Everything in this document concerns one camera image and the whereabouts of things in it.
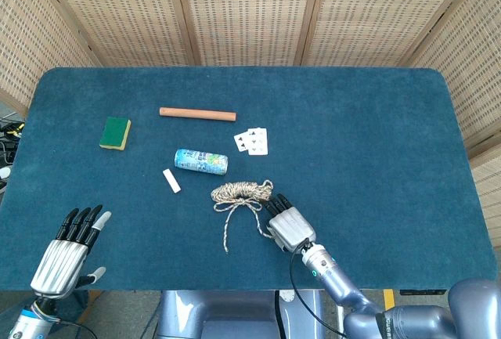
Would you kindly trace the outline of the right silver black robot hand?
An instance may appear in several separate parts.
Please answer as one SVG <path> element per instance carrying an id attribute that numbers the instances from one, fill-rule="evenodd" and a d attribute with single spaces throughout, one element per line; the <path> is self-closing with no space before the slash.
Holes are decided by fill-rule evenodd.
<path id="1" fill-rule="evenodd" d="M 282 251 L 293 253 L 301 244 L 316 242 L 312 225 L 283 194 L 261 203 L 271 215 L 267 230 Z"/>

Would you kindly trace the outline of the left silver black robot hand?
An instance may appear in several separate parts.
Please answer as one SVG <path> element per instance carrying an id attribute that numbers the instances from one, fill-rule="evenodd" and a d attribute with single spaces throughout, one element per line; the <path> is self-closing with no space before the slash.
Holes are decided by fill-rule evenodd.
<path id="1" fill-rule="evenodd" d="M 40 298 L 64 299 L 74 290 L 96 283 L 106 273 L 101 266 L 88 275 L 81 270 L 99 234 L 112 216 L 102 206 L 73 209 L 47 246 L 31 281 Z"/>

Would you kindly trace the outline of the teal cloth bundle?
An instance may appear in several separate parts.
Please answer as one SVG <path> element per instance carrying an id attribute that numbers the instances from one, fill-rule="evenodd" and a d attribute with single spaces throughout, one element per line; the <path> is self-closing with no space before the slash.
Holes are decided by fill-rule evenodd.
<path id="1" fill-rule="evenodd" d="M 76 321 L 88 307 L 89 294 L 86 290 L 76 290 L 57 303 L 58 316 L 63 320 Z"/>

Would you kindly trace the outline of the six of clubs card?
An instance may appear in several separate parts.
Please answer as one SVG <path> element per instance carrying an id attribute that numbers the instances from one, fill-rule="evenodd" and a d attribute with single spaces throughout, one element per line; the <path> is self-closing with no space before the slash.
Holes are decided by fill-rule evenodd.
<path id="1" fill-rule="evenodd" d="M 251 156 L 268 154 L 268 136 L 266 128 L 249 128 L 247 130 L 247 152 Z"/>

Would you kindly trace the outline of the blue carpet table mat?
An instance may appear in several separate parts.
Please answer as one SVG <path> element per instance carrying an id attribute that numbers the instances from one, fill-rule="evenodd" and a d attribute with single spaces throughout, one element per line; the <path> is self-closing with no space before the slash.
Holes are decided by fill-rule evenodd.
<path id="1" fill-rule="evenodd" d="M 161 107 L 236 113 L 162 117 Z M 132 122 L 124 150 L 106 119 Z M 266 128 L 268 154 L 233 136 Z M 178 149 L 226 155 L 225 175 L 177 168 Z M 173 193 L 162 171 L 181 187 Z M 26 290 L 70 210 L 112 213 L 85 263 L 105 290 L 315 287 L 226 182 L 272 181 L 361 288 L 448 289 L 497 275 L 463 139 L 436 70 L 354 67 L 55 68 L 36 89 L 0 204 L 0 290 Z"/>

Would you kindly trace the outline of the grey-blue robot torso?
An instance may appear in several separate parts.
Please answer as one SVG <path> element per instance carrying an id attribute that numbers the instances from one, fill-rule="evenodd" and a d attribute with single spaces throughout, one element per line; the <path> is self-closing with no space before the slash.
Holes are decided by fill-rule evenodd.
<path id="1" fill-rule="evenodd" d="M 154 339 L 324 339 L 318 290 L 165 290 Z"/>

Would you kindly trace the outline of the small clubs playing card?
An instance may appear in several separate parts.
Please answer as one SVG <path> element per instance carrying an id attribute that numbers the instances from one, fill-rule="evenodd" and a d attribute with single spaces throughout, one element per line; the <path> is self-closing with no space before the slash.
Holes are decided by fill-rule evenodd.
<path id="1" fill-rule="evenodd" d="M 248 132 L 242 132 L 240 134 L 234 135 L 233 138 L 236 143 L 237 149 L 240 152 L 248 151 L 248 147 L 250 145 L 250 138 Z"/>

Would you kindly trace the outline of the blue printed drink can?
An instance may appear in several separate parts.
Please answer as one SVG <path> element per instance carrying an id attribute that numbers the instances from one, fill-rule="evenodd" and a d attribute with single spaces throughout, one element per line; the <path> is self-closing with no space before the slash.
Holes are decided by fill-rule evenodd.
<path id="1" fill-rule="evenodd" d="M 175 166 L 188 171 L 198 171 L 212 175 L 225 175 L 229 160 L 226 155 L 204 151 L 178 149 L 175 153 Z"/>

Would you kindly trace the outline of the white chalk block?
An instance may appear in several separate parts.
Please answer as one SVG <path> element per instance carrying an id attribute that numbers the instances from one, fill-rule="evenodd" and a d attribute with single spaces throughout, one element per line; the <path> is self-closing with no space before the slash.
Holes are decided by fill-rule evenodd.
<path id="1" fill-rule="evenodd" d="M 181 187 L 178 184 L 177 180 L 175 179 L 174 175 L 172 174 L 170 169 L 165 169 L 162 171 L 165 179 L 168 182 L 168 185 L 171 187 L 173 193 L 179 193 L 181 191 Z"/>

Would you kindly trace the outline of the green yellow sponge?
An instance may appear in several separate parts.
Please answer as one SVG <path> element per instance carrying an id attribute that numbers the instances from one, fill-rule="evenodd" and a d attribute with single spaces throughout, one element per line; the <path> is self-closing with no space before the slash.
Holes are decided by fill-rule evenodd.
<path id="1" fill-rule="evenodd" d="M 99 146 L 108 150 L 124 150 L 132 122 L 125 117 L 108 117 Z"/>

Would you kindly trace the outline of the brown wooden stick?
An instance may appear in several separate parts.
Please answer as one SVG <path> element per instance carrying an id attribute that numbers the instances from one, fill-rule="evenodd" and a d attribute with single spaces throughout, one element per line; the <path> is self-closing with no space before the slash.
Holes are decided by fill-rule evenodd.
<path id="1" fill-rule="evenodd" d="M 195 110 L 186 108 L 161 107 L 159 115 L 162 117 L 182 117 L 204 119 L 211 121 L 236 121 L 236 113 L 216 110 Z"/>

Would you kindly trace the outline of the woven bamboo screen panel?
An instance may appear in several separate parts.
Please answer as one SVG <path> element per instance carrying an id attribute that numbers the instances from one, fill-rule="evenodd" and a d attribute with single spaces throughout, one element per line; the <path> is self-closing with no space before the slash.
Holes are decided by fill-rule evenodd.
<path id="1" fill-rule="evenodd" d="M 0 0 L 0 102 L 21 116 L 48 70 L 98 65 L 57 0 Z"/>
<path id="2" fill-rule="evenodd" d="M 501 0 L 453 0 L 410 61 L 447 82 L 488 237 L 501 250 Z"/>
<path id="3" fill-rule="evenodd" d="M 402 65 L 451 1 L 315 0 L 301 64 Z"/>
<path id="4" fill-rule="evenodd" d="M 103 66 L 201 63 L 189 0 L 56 0 Z"/>
<path id="5" fill-rule="evenodd" d="M 193 62 L 299 66 L 315 0 L 180 0 Z"/>

